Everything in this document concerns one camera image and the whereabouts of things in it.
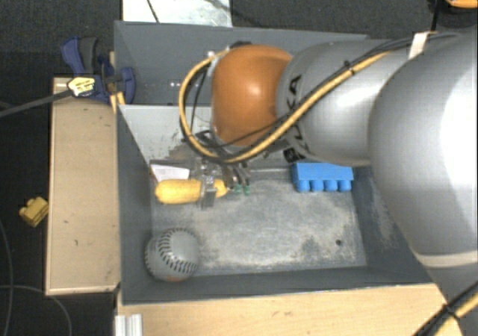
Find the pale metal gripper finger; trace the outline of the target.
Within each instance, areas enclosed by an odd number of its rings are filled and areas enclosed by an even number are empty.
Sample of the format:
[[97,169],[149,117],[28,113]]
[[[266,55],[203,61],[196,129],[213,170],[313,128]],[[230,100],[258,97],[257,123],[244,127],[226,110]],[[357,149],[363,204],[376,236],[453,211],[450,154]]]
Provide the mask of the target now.
[[199,206],[202,210],[206,210],[214,206],[216,193],[217,188],[214,186],[214,184],[202,184],[199,200]]
[[190,179],[203,181],[209,176],[208,164],[196,162],[190,170]]

